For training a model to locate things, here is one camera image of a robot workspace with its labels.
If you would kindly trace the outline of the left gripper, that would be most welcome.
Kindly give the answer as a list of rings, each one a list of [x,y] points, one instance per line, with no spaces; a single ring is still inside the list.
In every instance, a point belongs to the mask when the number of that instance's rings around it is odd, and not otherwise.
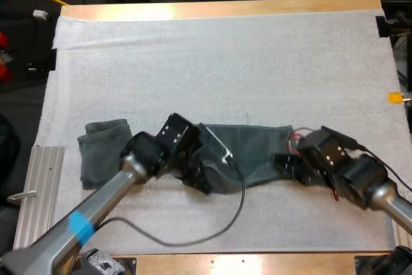
[[[211,194],[212,187],[198,155],[203,146],[200,135],[200,129],[196,125],[181,115],[172,113],[154,139],[165,151],[162,171],[208,195]]]

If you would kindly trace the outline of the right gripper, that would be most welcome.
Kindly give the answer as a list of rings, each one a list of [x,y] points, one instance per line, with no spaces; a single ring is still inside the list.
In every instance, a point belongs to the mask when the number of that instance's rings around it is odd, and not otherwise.
[[[306,135],[292,134],[288,153],[274,155],[274,163],[291,179],[304,185],[334,188],[332,173],[350,161],[348,150],[355,149],[355,139],[330,128]]]

